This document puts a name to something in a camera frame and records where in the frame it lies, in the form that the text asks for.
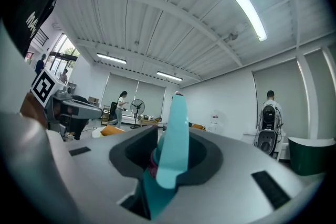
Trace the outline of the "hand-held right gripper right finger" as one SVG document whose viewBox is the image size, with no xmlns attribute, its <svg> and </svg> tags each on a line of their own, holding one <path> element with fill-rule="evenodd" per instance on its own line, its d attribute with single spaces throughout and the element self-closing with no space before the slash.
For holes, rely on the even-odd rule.
<svg viewBox="0 0 336 224">
<path fill-rule="evenodd" d="M 245 142 L 198 129 L 191 132 L 216 144 L 223 163 L 206 183 L 179 188 L 155 223 L 287 224 L 304 209 L 324 179 L 324 173 L 299 176 Z M 290 197 L 277 210 L 252 177 L 262 171 Z"/>
</svg>

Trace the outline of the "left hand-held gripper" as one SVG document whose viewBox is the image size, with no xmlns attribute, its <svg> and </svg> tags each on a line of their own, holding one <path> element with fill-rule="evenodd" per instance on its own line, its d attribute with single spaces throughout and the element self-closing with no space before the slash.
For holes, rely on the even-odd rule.
<svg viewBox="0 0 336 224">
<path fill-rule="evenodd" d="M 71 139 L 67 131 L 73 114 L 73 107 L 70 104 L 71 88 L 44 68 L 33 82 L 30 91 L 42 107 L 47 129 L 58 132 L 64 141 Z M 99 119 L 102 115 L 102 109 L 94 105 L 87 103 L 78 105 L 79 119 Z"/>
</svg>

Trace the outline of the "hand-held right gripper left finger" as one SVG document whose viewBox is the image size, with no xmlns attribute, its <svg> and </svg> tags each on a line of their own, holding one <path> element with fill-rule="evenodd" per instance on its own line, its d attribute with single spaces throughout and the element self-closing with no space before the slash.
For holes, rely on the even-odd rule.
<svg viewBox="0 0 336 224">
<path fill-rule="evenodd" d="M 152 224 L 121 206 L 137 180 L 109 161 L 111 138 L 65 143 L 35 120 L 0 112 L 0 158 L 50 224 Z"/>
</svg>

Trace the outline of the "person's left forearm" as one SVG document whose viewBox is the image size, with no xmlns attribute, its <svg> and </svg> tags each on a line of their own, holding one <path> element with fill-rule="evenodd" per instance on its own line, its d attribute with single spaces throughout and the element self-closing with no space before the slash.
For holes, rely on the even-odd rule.
<svg viewBox="0 0 336 224">
<path fill-rule="evenodd" d="M 24 98 L 20 113 L 22 116 L 38 121 L 45 129 L 48 127 L 43 106 L 30 92 Z"/>
</svg>

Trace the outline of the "orange cushion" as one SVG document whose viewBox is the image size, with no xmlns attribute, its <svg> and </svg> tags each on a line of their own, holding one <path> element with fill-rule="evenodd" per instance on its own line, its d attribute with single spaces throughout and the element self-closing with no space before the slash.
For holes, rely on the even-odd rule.
<svg viewBox="0 0 336 224">
<path fill-rule="evenodd" d="M 121 134 L 124 133 L 124 130 L 119 129 L 117 127 L 113 127 L 111 125 L 107 125 L 105 128 L 103 128 L 100 131 L 102 136 L 110 136 L 110 135 L 116 135 L 116 134 Z"/>
</svg>

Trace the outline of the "black standing fan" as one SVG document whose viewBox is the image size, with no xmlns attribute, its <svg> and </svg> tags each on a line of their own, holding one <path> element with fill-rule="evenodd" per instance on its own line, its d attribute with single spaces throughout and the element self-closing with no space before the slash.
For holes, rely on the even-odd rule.
<svg viewBox="0 0 336 224">
<path fill-rule="evenodd" d="M 144 112 L 145 104 L 140 99 L 134 99 L 131 102 L 130 108 L 131 108 L 131 112 L 134 116 L 134 124 L 131 126 L 131 129 L 137 129 L 138 128 L 137 125 L 136 125 L 137 118 L 138 118 L 139 115 L 141 115 Z"/>
</svg>

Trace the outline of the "ceiling light tube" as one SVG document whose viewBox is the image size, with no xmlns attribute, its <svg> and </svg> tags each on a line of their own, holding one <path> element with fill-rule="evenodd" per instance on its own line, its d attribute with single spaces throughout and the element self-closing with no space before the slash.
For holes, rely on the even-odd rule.
<svg viewBox="0 0 336 224">
<path fill-rule="evenodd" d="M 164 72 L 157 71 L 156 74 L 159 75 L 159 76 L 165 77 L 165 78 L 172 79 L 172 80 L 183 81 L 182 78 L 177 77 L 177 76 L 173 76 L 173 75 L 168 74 L 168 73 L 164 73 Z"/>
<path fill-rule="evenodd" d="M 235 0 L 246 14 L 260 42 L 267 40 L 263 23 L 250 0 Z"/>
<path fill-rule="evenodd" d="M 127 61 L 126 61 L 126 60 L 124 60 L 124 59 L 120 59 L 120 58 L 116 58 L 116 57 L 112 57 L 112 56 L 109 56 L 109 55 L 105 55 L 105 54 L 97 53 L 97 56 L 98 56 L 99 58 L 101 58 L 101 59 L 106 59 L 106 60 L 110 60 L 110 61 L 118 62 L 118 63 L 124 64 L 124 65 L 127 64 Z"/>
</svg>

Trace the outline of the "gray backpack rig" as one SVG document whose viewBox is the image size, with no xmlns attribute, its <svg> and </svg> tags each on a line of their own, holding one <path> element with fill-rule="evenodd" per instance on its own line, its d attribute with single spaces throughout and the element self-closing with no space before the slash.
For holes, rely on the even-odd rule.
<svg viewBox="0 0 336 224">
<path fill-rule="evenodd" d="M 254 147 L 260 149 L 262 152 L 268 156 L 273 157 L 278 135 L 275 131 L 271 130 L 259 130 L 259 125 L 257 128 L 256 137 L 254 139 Z"/>
</svg>

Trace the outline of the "white water dispenser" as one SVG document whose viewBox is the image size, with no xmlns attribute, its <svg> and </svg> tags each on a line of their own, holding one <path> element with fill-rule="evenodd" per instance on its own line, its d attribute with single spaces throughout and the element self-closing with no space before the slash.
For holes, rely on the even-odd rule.
<svg viewBox="0 0 336 224">
<path fill-rule="evenodd" d="M 208 131 L 211 133 L 215 133 L 220 135 L 221 134 L 221 125 L 220 125 L 220 120 L 219 120 L 219 111 L 218 110 L 214 110 L 211 113 L 211 119 L 209 122 L 209 126 L 208 126 Z"/>
</svg>

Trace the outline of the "green bathtub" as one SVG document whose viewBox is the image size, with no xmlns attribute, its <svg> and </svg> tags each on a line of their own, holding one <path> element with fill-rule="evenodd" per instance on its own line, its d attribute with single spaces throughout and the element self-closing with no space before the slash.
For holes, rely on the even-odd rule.
<svg viewBox="0 0 336 224">
<path fill-rule="evenodd" d="M 336 153 L 336 141 L 330 139 L 306 139 L 288 137 L 290 165 L 300 176 L 326 172 Z"/>
</svg>

